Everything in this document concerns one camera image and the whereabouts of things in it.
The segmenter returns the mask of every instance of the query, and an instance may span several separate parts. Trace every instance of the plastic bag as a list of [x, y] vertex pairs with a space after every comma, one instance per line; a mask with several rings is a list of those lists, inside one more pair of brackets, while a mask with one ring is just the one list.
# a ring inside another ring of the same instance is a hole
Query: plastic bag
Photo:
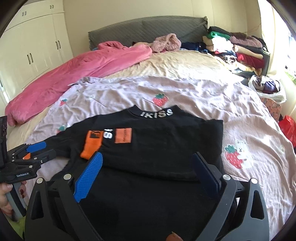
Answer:
[[296, 147], [296, 122], [290, 116], [286, 115], [279, 122], [279, 127], [289, 141], [292, 142], [293, 147]]

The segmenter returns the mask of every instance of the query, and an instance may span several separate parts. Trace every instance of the pink bedsheet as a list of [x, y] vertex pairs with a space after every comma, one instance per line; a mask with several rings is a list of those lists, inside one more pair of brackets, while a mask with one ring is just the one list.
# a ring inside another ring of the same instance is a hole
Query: pink bedsheet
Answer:
[[10, 126], [23, 124], [55, 103], [82, 77], [105, 77], [137, 64], [152, 55], [149, 46], [124, 47], [117, 41], [100, 43], [98, 50], [78, 55], [28, 85], [5, 108]]

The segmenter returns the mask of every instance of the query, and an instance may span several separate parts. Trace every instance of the bedsheet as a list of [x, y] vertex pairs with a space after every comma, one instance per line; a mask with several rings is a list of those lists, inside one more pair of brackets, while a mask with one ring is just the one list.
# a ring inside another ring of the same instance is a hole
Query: bedsheet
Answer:
[[[272, 238], [295, 206], [296, 158], [292, 144], [258, 95], [237, 83], [235, 75], [213, 60], [209, 55], [194, 51], [160, 53], [109, 76], [111, 79], [83, 78], [49, 108], [45, 117], [39, 118], [38, 115], [30, 120], [32, 126], [33, 121], [40, 120], [40, 123], [27, 143], [42, 141], [87, 117], [120, 111], [134, 104], [147, 111], [158, 111], [177, 104], [201, 118], [222, 119], [225, 171], [237, 180], [249, 180], [251, 177], [259, 180]], [[149, 74], [169, 78], [129, 77]], [[158, 93], [168, 97], [161, 108], [153, 103], [153, 97]], [[28, 130], [28, 127], [23, 128], [22, 125], [12, 131], [8, 149], [24, 142], [25, 139], [16, 141], [18, 132], [23, 133], [23, 129]], [[49, 180], [66, 163], [65, 158], [49, 161], [43, 164], [38, 176]], [[29, 195], [34, 182], [30, 180], [27, 184]]]
[[32, 82], [5, 108], [10, 126], [23, 124], [52, 105], [84, 76], [105, 77], [128, 68], [152, 55], [150, 47], [124, 47], [117, 41], [100, 43], [98, 50], [78, 55]]

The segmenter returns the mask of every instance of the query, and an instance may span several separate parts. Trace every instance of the orange patch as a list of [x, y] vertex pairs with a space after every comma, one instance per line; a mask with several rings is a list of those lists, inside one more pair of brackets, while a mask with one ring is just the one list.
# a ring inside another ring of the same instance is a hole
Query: orange patch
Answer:
[[115, 143], [131, 143], [131, 128], [116, 129]]
[[28, 160], [28, 159], [30, 159], [30, 158], [31, 158], [31, 153], [28, 153], [27, 155], [25, 155], [25, 156], [23, 157], [24, 160]]
[[103, 133], [104, 131], [88, 131], [80, 157], [87, 160], [91, 158], [102, 145]]

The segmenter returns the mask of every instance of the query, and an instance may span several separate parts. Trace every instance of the gray headboard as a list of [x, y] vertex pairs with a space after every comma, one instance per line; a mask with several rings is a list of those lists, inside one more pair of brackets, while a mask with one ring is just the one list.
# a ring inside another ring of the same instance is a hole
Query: gray headboard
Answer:
[[101, 42], [118, 41], [124, 46], [132, 42], [153, 42], [156, 37], [175, 33], [181, 42], [202, 42], [207, 34], [207, 17], [156, 16], [115, 23], [89, 32], [89, 48]]

